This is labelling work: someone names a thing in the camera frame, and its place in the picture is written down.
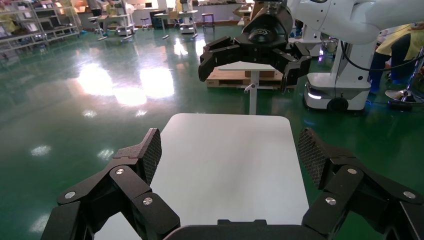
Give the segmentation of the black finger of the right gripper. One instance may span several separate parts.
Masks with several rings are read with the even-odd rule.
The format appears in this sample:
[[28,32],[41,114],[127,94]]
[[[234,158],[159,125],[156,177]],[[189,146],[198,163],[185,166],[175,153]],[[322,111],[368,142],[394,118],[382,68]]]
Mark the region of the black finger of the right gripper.
[[280,92],[284,94],[287,86],[296,85],[298,78],[309,73],[312,57],[306,45],[295,41],[289,49],[273,49],[273,67],[282,73]]
[[208,43],[199,57],[198,77],[205,82],[215,67],[235,63],[241,60],[242,50],[229,36]]

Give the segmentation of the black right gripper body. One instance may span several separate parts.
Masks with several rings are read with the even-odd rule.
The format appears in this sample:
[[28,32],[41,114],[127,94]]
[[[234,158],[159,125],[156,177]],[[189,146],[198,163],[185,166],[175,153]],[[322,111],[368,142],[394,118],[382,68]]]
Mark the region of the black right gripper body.
[[248,62],[262,62],[273,49],[284,51],[294,19],[285,4],[265,5],[234,38]]

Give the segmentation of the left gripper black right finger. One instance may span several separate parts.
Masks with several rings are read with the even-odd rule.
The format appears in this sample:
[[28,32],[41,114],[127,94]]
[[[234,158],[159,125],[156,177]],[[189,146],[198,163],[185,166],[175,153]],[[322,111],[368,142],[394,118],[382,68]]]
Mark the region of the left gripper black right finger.
[[346,148],[323,142],[309,127],[300,131],[298,158],[320,195],[302,226],[332,240],[353,212],[386,240],[424,237],[424,197],[367,168]]

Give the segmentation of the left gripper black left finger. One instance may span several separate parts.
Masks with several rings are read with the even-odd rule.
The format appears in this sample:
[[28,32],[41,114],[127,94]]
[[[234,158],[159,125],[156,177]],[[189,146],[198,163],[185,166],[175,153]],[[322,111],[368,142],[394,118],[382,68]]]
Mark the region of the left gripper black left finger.
[[143,240],[165,239],[181,221],[151,188],[161,156],[157,128],[149,129],[141,143],[119,149],[103,170],[57,197],[42,239],[92,240],[117,213]]

